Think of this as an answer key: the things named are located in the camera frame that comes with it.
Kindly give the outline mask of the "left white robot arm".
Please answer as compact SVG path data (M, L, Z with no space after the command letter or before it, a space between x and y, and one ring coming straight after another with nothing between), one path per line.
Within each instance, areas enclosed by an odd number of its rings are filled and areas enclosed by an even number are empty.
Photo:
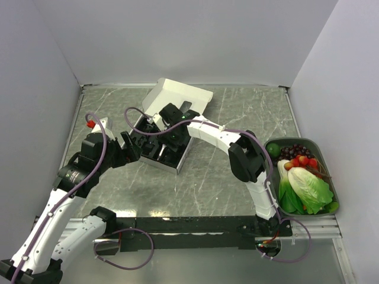
M11 283L59 283L64 270L85 246L117 230L115 212L98 206L64 240L61 236L75 211L84 203L99 178L110 168L138 161L140 152L130 134L113 135L111 120L93 118L81 150L57 174L49 200L30 235L11 259L1 261L1 276Z

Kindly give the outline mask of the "black silver hair clipper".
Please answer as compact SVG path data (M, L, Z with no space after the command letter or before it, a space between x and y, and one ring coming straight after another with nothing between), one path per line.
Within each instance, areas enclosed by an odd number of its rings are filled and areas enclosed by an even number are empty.
M162 161L163 160L163 158L165 156L165 151L166 151L166 145L162 144L162 147L161 147L160 152L158 154L157 161Z

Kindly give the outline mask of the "white hair clipper kit box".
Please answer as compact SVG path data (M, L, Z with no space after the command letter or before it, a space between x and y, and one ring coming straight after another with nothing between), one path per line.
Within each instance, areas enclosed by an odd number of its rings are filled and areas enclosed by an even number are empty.
M193 138L179 151L166 146L162 161L157 161L162 147L161 132L175 124L203 114L213 92L174 80L160 78L142 101L142 115L130 131L131 139L141 148L140 161L177 175L189 152Z

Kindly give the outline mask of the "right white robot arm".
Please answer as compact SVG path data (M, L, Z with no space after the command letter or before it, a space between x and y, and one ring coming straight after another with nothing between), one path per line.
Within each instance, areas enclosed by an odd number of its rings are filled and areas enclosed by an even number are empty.
M205 141L227 154L233 175L243 182L255 206L260 232L273 235L280 227L278 203L269 188L273 165L268 152L251 131L226 128L203 115L188 110L181 112L169 103L150 119L160 130L159 136L173 148L188 135Z

